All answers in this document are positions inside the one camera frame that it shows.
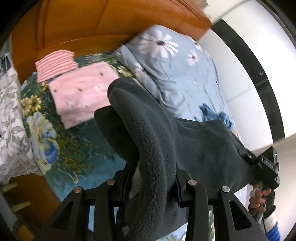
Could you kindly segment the person's right hand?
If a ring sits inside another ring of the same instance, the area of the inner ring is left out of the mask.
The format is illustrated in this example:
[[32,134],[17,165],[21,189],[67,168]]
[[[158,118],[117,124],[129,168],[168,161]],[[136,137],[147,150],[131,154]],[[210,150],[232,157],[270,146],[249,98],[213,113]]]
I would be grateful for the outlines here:
[[251,215],[266,212],[266,199],[272,192],[271,188],[259,190],[259,185],[255,184],[253,186],[253,191],[255,191],[254,197],[250,197],[248,206]]

